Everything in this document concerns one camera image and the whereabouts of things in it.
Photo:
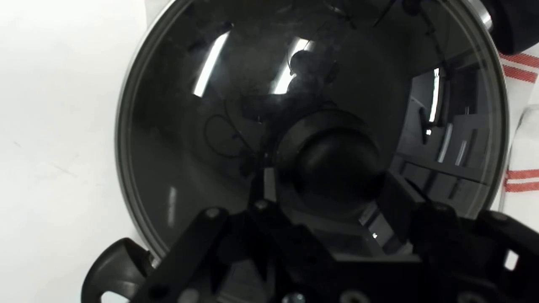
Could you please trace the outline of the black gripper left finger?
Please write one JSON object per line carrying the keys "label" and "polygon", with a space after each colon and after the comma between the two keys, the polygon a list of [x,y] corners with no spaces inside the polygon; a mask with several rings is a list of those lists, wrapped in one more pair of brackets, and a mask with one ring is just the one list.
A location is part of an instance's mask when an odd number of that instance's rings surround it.
{"label": "black gripper left finger", "polygon": [[270,303],[270,207],[201,210],[132,303]]}

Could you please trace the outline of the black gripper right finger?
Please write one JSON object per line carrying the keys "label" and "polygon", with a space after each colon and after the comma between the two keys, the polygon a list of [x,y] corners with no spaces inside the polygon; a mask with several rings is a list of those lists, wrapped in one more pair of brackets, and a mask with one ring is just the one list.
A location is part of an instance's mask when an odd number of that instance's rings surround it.
{"label": "black gripper right finger", "polygon": [[497,210],[460,217],[391,171],[376,203],[395,234],[432,274],[435,303],[539,303],[539,234]]}

